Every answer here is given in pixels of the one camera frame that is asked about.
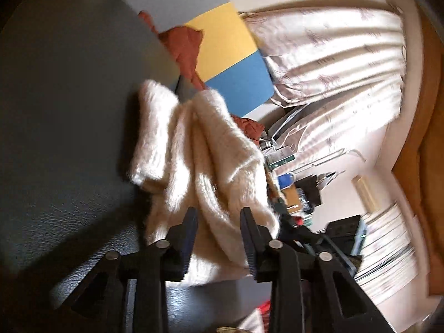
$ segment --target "white curtain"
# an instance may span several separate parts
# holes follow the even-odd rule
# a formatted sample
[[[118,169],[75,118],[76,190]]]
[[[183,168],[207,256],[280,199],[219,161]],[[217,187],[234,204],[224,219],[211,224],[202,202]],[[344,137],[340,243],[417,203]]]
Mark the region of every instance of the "white curtain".
[[[251,14],[256,38],[282,107],[405,73],[403,25],[390,11],[362,8],[283,9]]]
[[[296,170],[340,149],[353,149],[356,141],[394,120],[400,113],[400,76],[361,86],[341,94],[289,127],[277,139],[290,146],[295,159],[278,167],[278,176]]]

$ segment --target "beige curtain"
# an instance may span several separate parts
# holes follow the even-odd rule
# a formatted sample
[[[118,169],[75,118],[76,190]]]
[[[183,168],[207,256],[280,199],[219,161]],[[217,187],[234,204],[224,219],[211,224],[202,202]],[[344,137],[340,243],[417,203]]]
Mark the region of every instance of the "beige curtain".
[[[272,101],[282,107],[405,73],[402,19],[394,12],[296,8],[251,14],[245,22],[272,76]]]
[[[355,148],[356,141],[398,117],[401,85],[400,76],[395,75],[361,86],[293,124],[277,139],[277,145],[290,146],[296,159],[278,167],[276,174],[299,169],[341,149]]]

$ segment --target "stack of papers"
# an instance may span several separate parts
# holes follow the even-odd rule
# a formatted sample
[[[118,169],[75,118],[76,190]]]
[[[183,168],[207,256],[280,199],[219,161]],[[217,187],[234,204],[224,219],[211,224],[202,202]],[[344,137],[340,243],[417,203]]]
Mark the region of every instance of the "stack of papers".
[[[363,216],[368,232],[361,254],[357,283],[379,304],[418,274],[414,249],[398,204]]]

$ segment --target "red object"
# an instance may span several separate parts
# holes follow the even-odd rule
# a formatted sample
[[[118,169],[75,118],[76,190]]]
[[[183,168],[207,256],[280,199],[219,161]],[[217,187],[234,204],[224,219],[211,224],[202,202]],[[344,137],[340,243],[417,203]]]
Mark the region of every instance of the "red object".
[[[304,221],[302,220],[302,217],[293,217],[294,222],[296,225],[302,226],[304,225]]]
[[[271,302],[266,301],[265,303],[262,303],[258,308],[261,311],[262,321],[264,323],[264,330],[268,332],[268,326],[270,324]]]
[[[158,36],[161,43],[177,62],[180,74],[190,80],[195,88],[204,90],[206,88],[205,83],[196,72],[197,56],[199,55],[203,32],[196,31],[188,26],[177,26],[159,34],[149,13],[140,11],[138,15]]]
[[[231,117],[239,129],[244,132],[245,136],[253,140],[253,142],[259,146],[259,137],[265,130],[265,126],[248,118],[239,118],[239,116],[236,115],[231,115]]]

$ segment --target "metal rivet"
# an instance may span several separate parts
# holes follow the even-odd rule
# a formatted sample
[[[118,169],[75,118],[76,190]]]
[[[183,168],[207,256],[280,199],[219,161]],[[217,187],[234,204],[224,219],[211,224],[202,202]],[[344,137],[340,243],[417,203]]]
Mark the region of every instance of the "metal rivet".
[[[160,249],[165,249],[170,246],[170,242],[166,239],[162,239],[156,242],[156,246]]]
[[[330,261],[333,259],[333,255],[329,252],[321,252],[319,253],[319,258],[323,261]]]
[[[270,240],[268,242],[268,246],[273,249],[280,249],[284,246],[284,244],[279,240]]]
[[[108,260],[116,260],[119,256],[119,252],[116,252],[115,250],[110,250],[105,254],[105,258]]]

